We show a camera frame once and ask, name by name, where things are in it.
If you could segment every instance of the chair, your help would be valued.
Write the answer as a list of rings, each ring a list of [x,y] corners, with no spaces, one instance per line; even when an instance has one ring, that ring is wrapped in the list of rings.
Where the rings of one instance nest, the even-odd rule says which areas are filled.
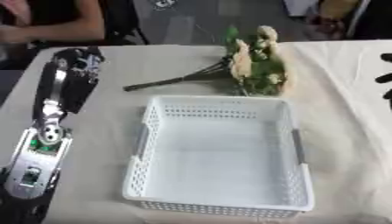
[[[100,0],[100,4],[105,17],[108,44],[126,41],[125,37],[135,36],[135,33],[145,45],[150,44],[140,28],[140,20],[133,0]]]

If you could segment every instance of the green leaf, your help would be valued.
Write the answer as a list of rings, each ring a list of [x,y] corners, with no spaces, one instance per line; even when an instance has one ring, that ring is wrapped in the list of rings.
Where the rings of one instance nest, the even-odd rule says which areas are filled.
[[[239,32],[235,26],[231,25],[227,29],[227,34],[226,34],[226,50],[227,50],[227,55],[233,55],[239,51],[239,46],[237,45],[236,40],[238,39]]]
[[[230,25],[226,33],[226,43],[232,44],[236,39],[238,39],[239,35],[240,33],[238,32],[238,29],[235,26]]]

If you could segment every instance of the robotic arm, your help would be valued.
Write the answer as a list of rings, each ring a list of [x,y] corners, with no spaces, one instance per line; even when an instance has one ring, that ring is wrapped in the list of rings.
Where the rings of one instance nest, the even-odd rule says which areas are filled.
[[[33,106],[32,126],[24,131],[10,164],[0,172],[0,221],[41,223],[60,178],[61,163],[73,141],[60,125],[79,113],[98,84],[104,61],[97,47],[57,52],[46,63]]]

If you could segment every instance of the perforated basket wall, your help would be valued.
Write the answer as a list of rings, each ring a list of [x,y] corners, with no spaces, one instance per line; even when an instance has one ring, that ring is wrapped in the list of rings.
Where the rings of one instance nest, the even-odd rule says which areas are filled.
[[[150,171],[157,148],[160,127],[166,120],[200,121],[205,125],[218,121],[260,122],[262,119],[276,121],[267,132],[269,147],[279,148],[270,153],[271,159],[282,165],[274,167],[279,178],[276,187],[280,195],[276,196],[279,205],[232,205],[198,204],[192,200],[176,201],[159,199],[146,195],[146,188],[151,182]],[[123,185],[123,196],[133,200],[140,207],[147,209],[186,212],[194,214],[218,214],[229,216],[249,216],[262,218],[290,218],[300,212],[313,208],[313,192],[309,170],[305,163],[298,130],[292,121],[288,104],[279,99],[218,97],[218,96],[159,96],[151,100],[147,108],[139,143],[138,155],[132,157]]]

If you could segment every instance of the wire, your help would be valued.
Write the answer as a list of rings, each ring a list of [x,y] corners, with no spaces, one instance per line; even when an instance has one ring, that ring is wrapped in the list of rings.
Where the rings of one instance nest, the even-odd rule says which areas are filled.
[[[186,17],[186,15],[184,13],[180,12],[179,10],[177,10],[175,8],[174,5],[177,3],[176,0],[149,0],[149,2],[151,4],[153,4],[155,11],[164,11],[164,10],[167,10],[167,9],[171,9],[173,12],[177,13],[177,15],[179,15],[181,17]],[[165,7],[157,6],[157,4],[159,4],[159,3],[166,4],[167,6],[165,6]],[[209,36],[209,38],[211,40],[211,43],[213,45],[215,45],[216,38],[210,31],[208,31],[207,29],[203,28],[200,24],[196,23],[196,21],[194,22],[194,27],[196,27],[199,31],[204,32],[207,36]]]

